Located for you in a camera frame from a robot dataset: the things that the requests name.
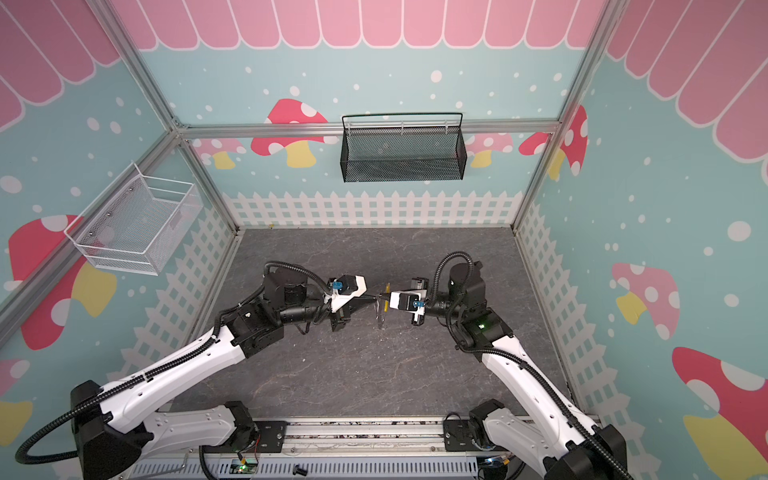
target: white polka dot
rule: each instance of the white polka dot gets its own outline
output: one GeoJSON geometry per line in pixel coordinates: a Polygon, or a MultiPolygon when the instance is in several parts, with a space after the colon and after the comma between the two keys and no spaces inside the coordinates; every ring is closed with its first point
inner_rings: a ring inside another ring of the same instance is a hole
{"type": "Polygon", "coordinates": [[[317,110],[315,110],[314,108],[310,107],[307,104],[302,103],[301,113],[305,114],[307,117],[314,117],[315,115],[317,115],[317,110]]]}
{"type": "Polygon", "coordinates": [[[666,325],[656,325],[656,333],[659,334],[659,337],[662,340],[669,340],[670,339],[670,330],[667,328],[666,325]]]}
{"type": "Polygon", "coordinates": [[[69,220],[67,220],[66,215],[52,215],[50,217],[43,217],[40,219],[40,222],[43,224],[43,227],[50,230],[51,232],[61,232],[67,228],[67,225],[69,225],[69,220]]]}
{"type": "Polygon", "coordinates": [[[16,290],[16,287],[22,284],[21,280],[9,280],[2,284],[2,287],[5,289],[6,292],[12,292],[13,290],[16,290]]]}
{"type": "Polygon", "coordinates": [[[69,303],[72,299],[65,298],[59,300],[51,308],[51,320],[58,326],[64,326],[67,324],[67,318],[69,317],[69,303]]]}
{"type": "Polygon", "coordinates": [[[763,388],[765,379],[761,376],[757,376],[754,373],[747,372],[740,369],[737,366],[733,366],[730,363],[720,362],[720,368],[723,370],[723,374],[730,380],[735,386],[742,390],[749,392],[755,392],[763,388]]]}
{"type": "Polygon", "coordinates": [[[715,393],[714,389],[712,389],[712,387],[699,379],[690,380],[688,383],[686,383],[686,386],[690,389],[691,392],[698,395],[699,398],[704,401],[704,403],[712,407],[715,412],[720,411],[720,399],[717,398],[717,394],[715,393]]]}
{"type": "Polygon", "coordinates": [[[725,296],[725,304],[728,306],[738,306],[739,305],[739,297],[736,295],[733,295],[732,293],[728,293],[725,296]]]}
{"type": "Polygon", "coordinates": [[[659,299],[659,292],[652,286],[649,286],[645,289],[645,299],[653,303],[659,299]]]}
{"type": "Polygon", "coordinates": [[[18,362],[14,363],[11,366],[11,369],[9,372],[11,373],[11,377],[14,379],[20,379],[24,376],[24,374],[29,370],[29,361],[28,360],[19,360],[18,362]]]}
{"type": "Polygon", "coordinates": [[[0,188],[10,194],[17,194],[18,192],[22,191],[22,183],[18,180],[18,178],[6,175],[4,177],[0,177],[0,188]]]}
{"type": "Polygon", "coordinates": [[[752,234],[752,227],[747,222],[741,220],[733,222],[728,227],[728,238],[734,242],[743,242],[752,234]]]}

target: yellow mushroom stem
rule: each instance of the yellow mushroom stem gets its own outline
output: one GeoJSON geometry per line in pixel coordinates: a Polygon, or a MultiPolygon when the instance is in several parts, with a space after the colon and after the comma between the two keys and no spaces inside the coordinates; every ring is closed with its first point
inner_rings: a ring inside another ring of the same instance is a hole
{"type": "Polygon", "coordinates": [[[565,160],[565,152],[560,148],[554,155],[554,160],[548,170],[549,177],[554,181],[560,180],[560,167],[563,165],[563,160],[565,160]]]}
{"type": "Polygon", "coordinates": [[[291,168],[309,168],[317,163],[310,151],[310,143],[306,140],[295,141],[286,147],[288,166],[291,168]]]}
{"type": "Polygon", "coordinates": [[[491,151],[483,150],[475,155],[472,160],[472,164],[469,165],[472,168],[485,168],[491,164],[491,151]]]}

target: gray floor surface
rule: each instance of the gray floor surface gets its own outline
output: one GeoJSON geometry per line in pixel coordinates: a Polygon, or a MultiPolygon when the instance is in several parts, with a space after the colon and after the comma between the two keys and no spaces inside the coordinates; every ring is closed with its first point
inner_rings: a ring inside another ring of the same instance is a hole
{"type": "MultiPolygon", "coordinates": [[[[514,237],[505,228],[247,230],[214,311],[255,290],[267,260],[299,263],[322,278],[363,275],[369,293],[380,293],[388,282],[399,290],[409,288],[414,276],[432,277],[437,263],[454,250],[483,262],[488,305],[515,331],[539,368],[567,392],[514,237]]],[[[240,400],[255,416],[272,418],[466,415],[491,398],[525,414],[496,376],[474,356],[454,349],[434,317],[414,327],[404,312],[390,310],[386,328],[378,329],[371,305],[336,333],[327,321],[306,336],[287,326],[283,340],[187,390],[172,409],[240,400]]]]}

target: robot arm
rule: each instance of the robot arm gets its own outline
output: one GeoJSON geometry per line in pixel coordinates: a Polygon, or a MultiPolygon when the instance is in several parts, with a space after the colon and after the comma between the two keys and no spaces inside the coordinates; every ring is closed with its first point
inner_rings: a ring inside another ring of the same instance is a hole
{"type": "Polygon", "coordinates": [[[537,427],[491,400],[473,411],[477,422],[474,430],[478,432],[475,443],[500,445],[546,479],[631,478],[626,472],[627,450],[621,434],[612,425],[599,429],[576,408],[531,361],[509,326],[488,308],[485,282],[479,272],[482,264],[472,263],[469,255],[457,252],[441,262],[438,272],[446,259],[453,257],[464,257],[467,263],[450,269],[447,293],[436,292],[437,285],[430,290],[424,279],[414,279],[412,287],[418,283],[418,288],[390,293],[389,301],[392,308],[411,313],[413,325],[421,325],[424,315],[445,317],[457,348],[473,353],[491,370],[537,427]],[[428,298],[428,291],[435,292],[435,298],[428,298]]]}

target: yellow object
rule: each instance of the yellow object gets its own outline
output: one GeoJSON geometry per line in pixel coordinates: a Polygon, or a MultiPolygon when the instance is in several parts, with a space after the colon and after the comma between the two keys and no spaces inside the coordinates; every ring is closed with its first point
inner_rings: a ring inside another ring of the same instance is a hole
{"type": "Polygon", "coordinates": [[[306,140],[295,141],[286,147],[288,166],[291,168],[309,168],[317,163],[310,151],[310,143],[306,140]]]}
{"type": "Polygon", "coordinates": [[[637,321],[640,320],[640,315],[648,311],[643,300],[640,300],[640,297],[632,292],[618,297],[616,299],[616,305],[618,305],[624,318],[632,325],[637,325],[637,321]]]}
{"type": "Polygon", "coordinates": [[[475,159],[472,160],[472,164],[469,165],[472,168],[486,168],[491,164],[491,151],[483,150],[475,155],[475,159]]]}
{"type": "Polygon", "coordinates": [[[11,445],[32,416],[32,402],[0,402],[0,446],[11,445]]]}
{"type": "Polygon", "coordinates": [[[554,154],[554,160],[548,170],[549,177],[554,181],[560,180],[560,167],[563,165],[563,160],[565,160],[565,152],[562,149],[559,149],[558,152],[554,154]]]}
{"type": "MultiPolygon", "coordinates": [[[[386,284],[386,290],[385,291],[387,293],[391,292],[391,289],[389,288],[389,284],[388,283],[386,284]]],[[[384,300],[384,313],[386,313],[387,310],[389,310],[389,300],[384,300]]]]}
{"type": "Polygon", "coordinates": [[[768,474],[766,459],[722,415],[712,419],[686,415],[683,422],[702,458],[721,479],[747,480],[768,474]]]}
{"type": "Polygon", "coordinates": [[[214,165],[218,170],[232,170],[235,168],[235,163],[225,151],[214,154],[214,165]]]}
{"type": "Polygon", "coordinates": [[[118,289],[118,278],[83,263],[72,286],[72,298],[82,303],[90,316],[99,316],[118,289]]]}

